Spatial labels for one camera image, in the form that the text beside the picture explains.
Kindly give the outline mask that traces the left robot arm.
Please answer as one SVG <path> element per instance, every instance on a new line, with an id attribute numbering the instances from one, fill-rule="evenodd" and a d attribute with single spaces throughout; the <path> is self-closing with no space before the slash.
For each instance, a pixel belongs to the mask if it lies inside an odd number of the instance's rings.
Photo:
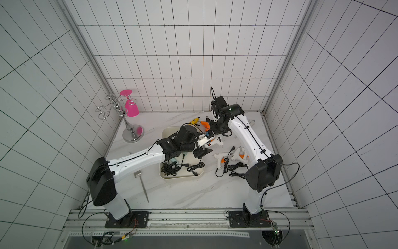
<path id="1" fill-rule="evenodd" d="M 215 134 L 210 130 L 201 132 L 196 126 L 185 124 L 177 132 L 156 140 L 151 147 L 135 154 L 113 160 L 98 158 L 86 179 L 93 205 L 103 206 L 117 221 L 125 218 L 131 212 L 124 198 L 118 194 L 118 182 L 148 166 L 177 158 L 182 153 L 192 152 L 195 158 L 201 159 L 211 152 L 205 145 L 214 138 Z"/>

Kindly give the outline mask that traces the cream storage tray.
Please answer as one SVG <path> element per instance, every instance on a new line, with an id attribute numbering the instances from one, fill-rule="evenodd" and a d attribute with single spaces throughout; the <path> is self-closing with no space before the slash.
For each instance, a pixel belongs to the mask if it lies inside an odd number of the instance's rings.
<path id="1" fill-rule="evenodd" d="M 179 131 L 180 127 L 174 126 L 174 127 L 168 127 L 165 128 L 162 131 L 162 138 L 167 138 L 173 133 Z M 187 152 L 187 153 L 181 153 L 179 157 L 176 158 L 179 162 L 178 166 L 180 167 L 181 162 L 184 164 L 189 164 L 190 166 L 197 165 L 202 161 L 202 159 L 197 159 L 194 157 L 193 152 Z M 159 175 L 161 178 L 164 180 L 173 180 L 173 179 L 183 179 L 183 178 L 195 178 L 195 177 L 200 177 L 205 170 L 205 167 L 201 167 L 198 169 L 194 169 L 192 172 L 188 171 L 188 168 L 185 166 L 182 166 L 181 169 L 176 173 L 176 175 L 166 175 L 164 172 L 162 172 L 163 168 L 163 163 L 160 163 L 159 165 Z"/>

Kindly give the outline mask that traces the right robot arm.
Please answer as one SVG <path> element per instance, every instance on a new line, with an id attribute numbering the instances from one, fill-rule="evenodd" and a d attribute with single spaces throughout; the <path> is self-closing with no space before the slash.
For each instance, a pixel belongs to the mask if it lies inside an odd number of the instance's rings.
<path id="1" fill-rule="evenodd" d="M 243 213 L 250 220 L 258 218 L 262 213 L 263 191 L 279 179 L 283 160 L 261 142 L 238 104 L 228 105 L 219 96 L 211 101 L 211 110 L 217 120 L 210 122 L 210 131 L 215 135 L 231 132 L 248 155 L 246 181 L 251 190 L 243 204 Z"/>

